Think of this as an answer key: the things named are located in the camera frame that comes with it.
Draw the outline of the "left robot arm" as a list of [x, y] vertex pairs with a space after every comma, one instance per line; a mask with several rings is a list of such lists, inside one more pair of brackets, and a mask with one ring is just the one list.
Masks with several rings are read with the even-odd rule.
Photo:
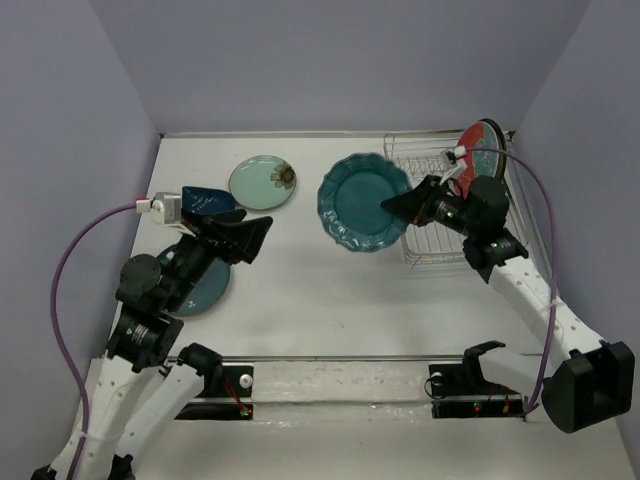
[[197, 343], [179, 354], [160, 387], [141, 398], [176, 342], [175, 312], [211, 265], [252, 263], [273, 220], [249, 219], [243, 209], [213, 216], [183, 211], [182, 237], [172, 255], [138, 254], [121, 268], [115, 297], [120, 316], [111, 333], [95, 389], [81, 392], [81, 417], [58, 456], [35, 479], [133, 479], [144, 455], [198, 394], [215, 392], [223, 359]]

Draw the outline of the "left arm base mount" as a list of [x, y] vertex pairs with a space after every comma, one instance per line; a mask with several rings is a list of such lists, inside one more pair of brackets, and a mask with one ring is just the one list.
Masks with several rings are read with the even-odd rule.
[[251, 421], [254, 365], [224, 363], [221, 379], [207, 385], [177, 414], [183, 421]]

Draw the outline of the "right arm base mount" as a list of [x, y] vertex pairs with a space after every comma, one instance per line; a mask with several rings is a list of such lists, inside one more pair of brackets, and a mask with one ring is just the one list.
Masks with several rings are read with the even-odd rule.
[[438, 419], [518, 418], [524, 415], [519, 392], [489, 382], [481, 371], [480, 359], [487, 353], [499, 353], [506, 345], [487, 341], [467, 348], [457, 363], [429, 365], [424, 382], [431, 399], [432, 417]]

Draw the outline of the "red plate with teal flower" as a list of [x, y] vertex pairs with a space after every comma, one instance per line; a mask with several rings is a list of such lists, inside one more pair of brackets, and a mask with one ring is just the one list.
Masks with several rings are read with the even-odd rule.
[[497, 138], [493, 130], [484, 122], [478, 121], [461, 135], [458, 146], [467, 149], [467, 169], [459, 177], [459, 183], [466, 195], [468, 188], [477, 176], [494, 177], [497, 170]]

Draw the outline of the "teal scalloped plate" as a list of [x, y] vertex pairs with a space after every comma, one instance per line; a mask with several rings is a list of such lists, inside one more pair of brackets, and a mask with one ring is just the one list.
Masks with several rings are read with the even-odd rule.
[[410, 190], [407, 174], [382, 155], [352, 154], [324, 176], [317, 214], [336, 244], [351, 252], [376, 252], [395, 244], [408, 227], [381, 203]]

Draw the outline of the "small dark teal round plate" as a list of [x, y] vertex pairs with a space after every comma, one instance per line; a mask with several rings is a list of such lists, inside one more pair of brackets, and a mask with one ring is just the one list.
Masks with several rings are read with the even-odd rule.
[[193, 316], [204, 313], [225, 294], [231, 279], [231, 268], [219, 258], [210, 255], [194, 256], [181, 271], [177, 268], [177, 244], [163, 250], [157, 259], [162, 273], [174, 288], [162, 311], [170, 315]]

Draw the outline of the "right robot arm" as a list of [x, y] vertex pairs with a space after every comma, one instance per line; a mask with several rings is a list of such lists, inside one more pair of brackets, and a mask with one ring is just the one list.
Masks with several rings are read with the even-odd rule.
[[467, 348], [460, 379], [468, 390], [482, 392], [492, 384], [506, 387], [522, 396], [524, 414], [542, 407], [565, 433], [630, 410], [633, 352], [588, 327], [542, 277], [527, 249], [505, 226], [510, 202], [500, 180], [479, 176], [461, 197], [449, 193], [443, 180], [428, 175], [413, 190], [381, 206], [415, 226], [436, 222], [462, 234], [469, 266], [507, 301], [542, 345], [539, 359], [510, 352], [501, 341]]

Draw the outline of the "cream plate with metallic rim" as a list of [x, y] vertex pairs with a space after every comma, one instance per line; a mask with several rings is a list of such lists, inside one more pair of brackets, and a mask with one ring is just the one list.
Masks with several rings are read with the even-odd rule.
[[[502, 128], [498, 125], [498, 123], [496, 121], [494, 121], [493, 119], [490, 118], [482, 118], [481, 122], [486, 123], [492, 130], [493, 132], [496, 134], [496, 138], [497, 138], [497, 149], [498, 150], [507, 150], [507, 142], [506, 142], [506, 138], [505, 135], [503, 133]], [[504, 179], [504, 173], [506, 170], [506, 161], [507, 161], [507, 156], [505, 154], [502, 153], [498, 153], [497, 154], [497, 170], [496, 173], [494, 174], [495, 178], [499, 178], [500, 180]]]

